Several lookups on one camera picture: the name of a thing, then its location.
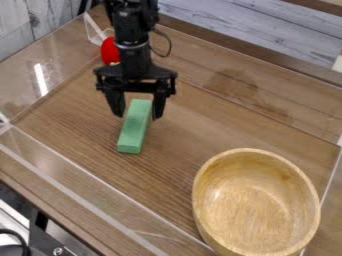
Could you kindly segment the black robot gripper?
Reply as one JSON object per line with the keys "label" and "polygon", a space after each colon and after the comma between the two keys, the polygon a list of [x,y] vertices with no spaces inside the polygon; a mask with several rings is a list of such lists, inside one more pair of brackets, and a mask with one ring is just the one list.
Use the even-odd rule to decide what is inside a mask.
{"label": "black robot gripper", "polygon": [[125,92],[156,94],[153,119],[157,120],[164,116],[168,97],[177,93],[178,73],[154,63],[150,45],[118,47],[118,50],[121,61],[103,62],[103,66],[94,70],[97,89],[106,93],[111,111],[118,117],[126,110]]}

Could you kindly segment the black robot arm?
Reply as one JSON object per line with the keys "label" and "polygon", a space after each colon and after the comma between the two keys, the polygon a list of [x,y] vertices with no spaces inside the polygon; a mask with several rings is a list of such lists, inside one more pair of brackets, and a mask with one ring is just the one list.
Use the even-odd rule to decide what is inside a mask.
{"label": "black robot arm", "polygon": [[103,0],[115,31],[113,44],[119,50],[119,63],[94,69],[97,89],[103,92],[113,113],[122,117],[125,93],[149,93],[153,119],[164,116],[166,100],[177,94],[178,73],[154,63],[150,33],[170,37],[156,29],[160,22],[158,0]]}

